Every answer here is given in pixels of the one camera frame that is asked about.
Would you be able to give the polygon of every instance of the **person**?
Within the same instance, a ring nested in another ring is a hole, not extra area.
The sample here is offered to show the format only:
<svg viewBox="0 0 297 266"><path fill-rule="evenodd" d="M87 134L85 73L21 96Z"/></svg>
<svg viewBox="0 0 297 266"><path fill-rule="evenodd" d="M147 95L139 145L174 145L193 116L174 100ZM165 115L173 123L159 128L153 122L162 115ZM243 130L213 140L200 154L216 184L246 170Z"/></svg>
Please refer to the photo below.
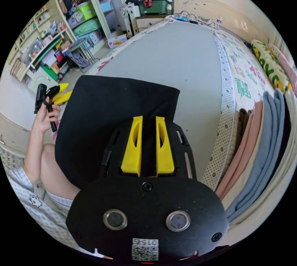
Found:
<svg viewBox="0 0 297 266"><path fill-rule="evenodd" d="M54 144L43 144L45 132L51 129L50 122L57 122L61 111L57 105L52 107L50 113L44 104L40 107L24 164L4 166L7 178L26 211L49 235L79 252L103 258L96 250L91 253L79 247L66 226L69 209L80 190L56 163Z"/></svg>
<svg viewBox="0 0 297 266"><path fill-rule="evenodd" d="M52 107L53 111L49 113L42 104L37 112L23 169L32 184L41 179L53 201L56 201L57 197L63 201L73 200L79 189L68 181L56 163L54 144L43 144L44 133L51 129L50 122L58 122L61 111L58 105Z"/></svg>

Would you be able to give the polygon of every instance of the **qr code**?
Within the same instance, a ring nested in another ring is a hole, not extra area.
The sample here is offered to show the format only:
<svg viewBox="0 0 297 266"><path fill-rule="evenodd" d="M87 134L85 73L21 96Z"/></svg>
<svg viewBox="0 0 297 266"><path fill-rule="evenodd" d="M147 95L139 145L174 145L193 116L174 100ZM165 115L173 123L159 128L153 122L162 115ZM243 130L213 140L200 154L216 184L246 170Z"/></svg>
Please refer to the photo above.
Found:
<svg viewBox="0 0 297 266"><path fill-rule="evenodd" d="M158 261L158 241L154 239L133 239L132 260Z"/></svg>

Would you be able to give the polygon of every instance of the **blue towel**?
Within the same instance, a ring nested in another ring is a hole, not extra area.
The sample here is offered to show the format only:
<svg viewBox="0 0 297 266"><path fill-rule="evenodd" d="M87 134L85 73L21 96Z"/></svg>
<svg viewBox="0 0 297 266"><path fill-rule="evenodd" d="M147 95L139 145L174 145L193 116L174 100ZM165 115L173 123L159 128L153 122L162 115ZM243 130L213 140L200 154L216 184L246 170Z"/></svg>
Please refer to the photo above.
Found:
<svg viewBox="0 0 297 266"><path fill-rule="evenodd" d="M259 144L259 149L257 155L255 157L255 161L253 164L253 168L251 170L251 174L240 192L240 194L233 200L232 204L226 210L226 215L229 217L235 213L238 204L250 193L252 190L257 178L261 173L262 167L265 165L265 162L268 159L270 145L272 141L272 109L271 104L275 107L275 103L273 98L269 95L267 91L263 94L263 102L264 102L264 120L263 120L263 132Z"/></svg>
<svg viewBox="0 0 297 266"><path fill-rule="evenodd" d="M251 189L250 193L247 196L245 196L245 198L237 205L237 207L235 208L235 212L228 217L229 222L232 222L233 220L235 220L239 215L245 212L258 199L258 197L265 189L269 181L269 178L271 177L271 174L274 170L274 167L278 158L278 154L280 151L280 147L281 147L283 130L284 130L284 119L285 119L285 102L284 102L283 94L278 89L274 92L274 104L275 106L271 104L273 133L272 133L272 141L271 141L267 161L265 162L263 168L261 169L261 166L255 165L256 163L256 160L255 160L253 169L255 167L260 167L261 173L259 177L256 179L256 182L253 188Z"/></svg>

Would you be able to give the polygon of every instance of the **pink towel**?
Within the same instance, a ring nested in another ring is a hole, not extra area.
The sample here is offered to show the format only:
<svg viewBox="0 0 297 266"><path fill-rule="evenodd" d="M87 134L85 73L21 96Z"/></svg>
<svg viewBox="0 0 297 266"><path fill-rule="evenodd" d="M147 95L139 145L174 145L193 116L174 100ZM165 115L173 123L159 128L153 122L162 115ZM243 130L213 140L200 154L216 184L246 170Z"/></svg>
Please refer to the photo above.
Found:
<svg viewBox="0 0 297 266"><path fill-rule="evenodd" d="M238 151L236 152L234 159L216 190L216 194L220 197L220 199L225 197L248 164L259 135L262 108L262 101L255 103L255 109L248 119L247 127L244 131Z"/></svg>

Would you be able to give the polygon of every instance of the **wooden headboard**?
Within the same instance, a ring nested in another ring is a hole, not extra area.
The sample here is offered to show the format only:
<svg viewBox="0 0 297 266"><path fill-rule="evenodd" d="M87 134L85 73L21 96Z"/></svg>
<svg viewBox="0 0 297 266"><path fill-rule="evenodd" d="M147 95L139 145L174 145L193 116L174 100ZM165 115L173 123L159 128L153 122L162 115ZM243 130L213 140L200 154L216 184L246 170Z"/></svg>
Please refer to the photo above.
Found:
<svg viewBox="0 0 297 266"><path fill-rule="evenodd" d="M174 0L174 13L187 11L206 19L222 17L222 27L230 30L242 39L251 42L253 39L268 43L268 36L258 26L236 9L217 0Z"/></svg>

